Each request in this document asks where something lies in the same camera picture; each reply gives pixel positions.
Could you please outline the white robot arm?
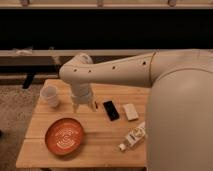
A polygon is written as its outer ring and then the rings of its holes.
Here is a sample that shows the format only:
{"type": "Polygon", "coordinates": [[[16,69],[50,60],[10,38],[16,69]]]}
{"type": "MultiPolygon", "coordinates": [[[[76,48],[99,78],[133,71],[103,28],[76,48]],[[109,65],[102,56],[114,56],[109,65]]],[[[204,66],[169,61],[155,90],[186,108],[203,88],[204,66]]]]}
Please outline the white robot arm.
{"type": "Polygon", "coordinates": [[[156,51],[103,63],[80,53],[59,75],[77,103],[91,99],[93,83],[148,88],[148,171],[213,171],[213,53],[156,51]]]}

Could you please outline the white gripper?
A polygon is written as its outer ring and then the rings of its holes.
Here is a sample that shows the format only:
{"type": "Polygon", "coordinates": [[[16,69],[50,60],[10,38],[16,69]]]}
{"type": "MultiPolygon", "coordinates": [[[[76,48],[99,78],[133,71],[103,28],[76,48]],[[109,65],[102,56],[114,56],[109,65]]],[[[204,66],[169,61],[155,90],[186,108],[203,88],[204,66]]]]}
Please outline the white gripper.
{"type": "Polygon", "coordinates": [[[90,84],[72,84],[71,98],[72,101],[75,103],[72,105],[74,113],[77,113],[79,107],[78,104],[86,103],[88,103],[88,106],[92,111],[95,111],[94,103],[91,102],[93,99],[93,91],[90,84]]]}

